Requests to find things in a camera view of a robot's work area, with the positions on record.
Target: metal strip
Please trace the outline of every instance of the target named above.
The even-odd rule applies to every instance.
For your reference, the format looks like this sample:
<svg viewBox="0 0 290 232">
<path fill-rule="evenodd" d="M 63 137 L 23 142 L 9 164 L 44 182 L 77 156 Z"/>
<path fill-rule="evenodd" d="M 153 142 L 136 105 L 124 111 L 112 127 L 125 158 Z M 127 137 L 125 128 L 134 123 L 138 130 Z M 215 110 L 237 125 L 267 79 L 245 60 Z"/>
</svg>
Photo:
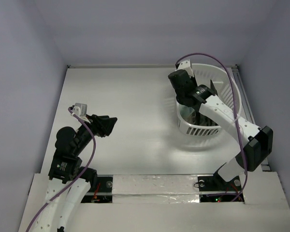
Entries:
<svg viewBox="0 0 290 232">
<path fill-rule="evenodd" d="M 241 75 L 239 73 L 238 68 L 234 67 L 232 68 L 232 73 L 233 73 L 233 77 L 235 79 L 235 82 L 238 86 L 238 89 L 240 91 L 240 94 L 242 96 L 242 106 L 243 106 L 243 110 L 245 112 L 246 118 L 249 122 L 256 124 L 255 119 L 253 117 L 249 102 L 248 102 L 248 98 L 244 89 L 244 85 L 241 79 Z M 262 163 L 261 163 L 261 168 L 264 172 L 268 172 L 269 170 L 269 162 L 267 159 L 265 159 Z"/>
<path fill-rule="evenodd" d="M 245 92 L 245 89 L 243 86 L 243 82 L 242 82 L 240 73 L 239 73 L 237 68 L 232 68 L 232 73 L 233 73 L 235 82 L 239 88 L 240 94 L 242 96 L 242 105 L 243 105 L 243 110 L 245 112 L 246 118 L 249 122 L 255 124 L 255 119 L 252 115 L 252 111 L 251 111 L 251 108 L 250 108 L 250 105 L 249 105 L 249 102 L 247 99 L 247 95 L 246 95 L 246 92 Z"/>
<path fill-rule="evenodd" d="M 234 68 L 234 65 L 226 65 L 227 68 Z M 174 68 L 174 64 L 135 64 L 135 65 L 68 65 L 69 69 L 130 69 L 130 68 Z"/>
</svg>

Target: white robotic arm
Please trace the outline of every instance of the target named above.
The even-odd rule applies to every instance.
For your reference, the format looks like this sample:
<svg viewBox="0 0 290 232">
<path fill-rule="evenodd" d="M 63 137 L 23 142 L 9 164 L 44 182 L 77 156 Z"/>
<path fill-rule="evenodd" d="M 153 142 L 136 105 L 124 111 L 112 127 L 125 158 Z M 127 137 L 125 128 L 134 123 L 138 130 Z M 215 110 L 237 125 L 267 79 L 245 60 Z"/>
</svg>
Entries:
<svg viewBox="0 0 290 232">
<path fill-rule="evenodd" d="M 182 61 L 177 70 L 169 74 L 169 80 L 176 92 L 178 103 L 192 107 L 196 113 L 216 122 L 237 142 L 237 120 L 240 127 L 242 143 L 246 160 L 237 154 L 228 163 L 223 164 L 213 175 L 217 185 L 226 186 L 228 182 L 244 172 L 244 162 L 247 170 L 254 171 L 271 153 L 273 131 L 269 127 L 261 129 L 244 118 L 237 116 L 234 120 L 232 109 L 226 106 L 217 96 L 217 91 L 211 82 L 210 88 L 197 85 L 189 61 Z"/>
<path fill-rule="evenodd" d="M 68 232 L 69 223 L 84 198 L 92 188 L 97 188 L 97 171 L 80 167 L 78 155 L 94 136 L 109 136 L 117 118 L 89 116 L 87 105 L 76 103 L 69 112 L 82 126 L 75 131 L 64 127 L 56 135 L 56 151 L 49 171 L 49 182 L 43 207 L 32 219 L 26 232 Z"/>
</svg>

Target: white wall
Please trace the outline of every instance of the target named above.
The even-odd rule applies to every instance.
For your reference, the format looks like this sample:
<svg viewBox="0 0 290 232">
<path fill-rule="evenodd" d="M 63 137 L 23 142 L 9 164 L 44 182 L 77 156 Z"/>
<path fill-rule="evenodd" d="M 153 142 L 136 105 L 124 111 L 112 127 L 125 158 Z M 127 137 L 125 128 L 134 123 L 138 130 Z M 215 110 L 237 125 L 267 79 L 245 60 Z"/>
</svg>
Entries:
<svg viewBox="0 0 290 232">
<path fill-rule="evenodd" d="M 0 0 L 0 232 L 18 230 L 65 72 L 35 3 Z"/>
<path fill-rule="evenodd" d="M 35 0 L 72 65 L 173 64 L 191 52 L 236 64 L 275 1 Z"/>
<path fill-rule="evenodd" d="M 290 205 L 290 0 L 274 6 L 240 73 L 256 122 L 274 130 L 269 162 Z"/>
</svg>

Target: white table surface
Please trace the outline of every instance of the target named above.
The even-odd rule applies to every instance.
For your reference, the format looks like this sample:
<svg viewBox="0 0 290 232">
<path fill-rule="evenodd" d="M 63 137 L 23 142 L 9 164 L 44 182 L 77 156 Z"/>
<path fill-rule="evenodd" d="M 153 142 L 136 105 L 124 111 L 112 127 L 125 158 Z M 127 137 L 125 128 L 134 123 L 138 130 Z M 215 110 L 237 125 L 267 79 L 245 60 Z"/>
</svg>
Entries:
<svg viewBox="0 0 290 232">
<path fill-rule="evenodd" d="M 204 141 L 179 131 L 167 77 L 173 70 L 68 69 L 41 173 L 48 174 L 57 131 L 80 126 L 67 110 L 76 102 L 87 104 L 88 114 L 118 118 L 109 137 L 97 138 L 90 167 L 98 174 L 210 174 L 228 162 L 239 146 L 226 132 Z M 80 155 L 83 165 L 91 152 L 92 142 Z"/>
</svg>

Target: plastic basket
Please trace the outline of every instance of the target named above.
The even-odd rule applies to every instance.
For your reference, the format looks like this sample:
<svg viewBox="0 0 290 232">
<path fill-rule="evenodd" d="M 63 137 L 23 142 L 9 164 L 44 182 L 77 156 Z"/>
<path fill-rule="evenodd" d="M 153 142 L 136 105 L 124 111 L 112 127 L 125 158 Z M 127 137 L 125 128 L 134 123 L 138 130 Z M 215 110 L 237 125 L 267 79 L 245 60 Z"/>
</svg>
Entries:
<svg viewBox="0 0 290 232">
<path fill-rule="evenodd" d="M 234 108 L 230 81 L 227 73 L 224 70 L 207 64 L 193 64 L 192 68 L 194 70 L 198 85 L 206 85 L 209 87 L 210 80 L 212 80 L 214 82 L 219 98 L 228 107 L 231 109 Z M 242 111 L 241 95 L 233 78 L 232 82 L 235 91 L 234 96 L 237 106 L 236 110 L 237 113 L 240 114 Z M 191 113 L 193 109 L 184 105 L 180 105 L 178 102 L 176 102 L 176 110 L 179 130 L 186 135 L 203 137 L 217 134 L 222 130 L 220 126 L 199 126 L 188 123 L 183 119 L 182 115 Z"/>
</svg>

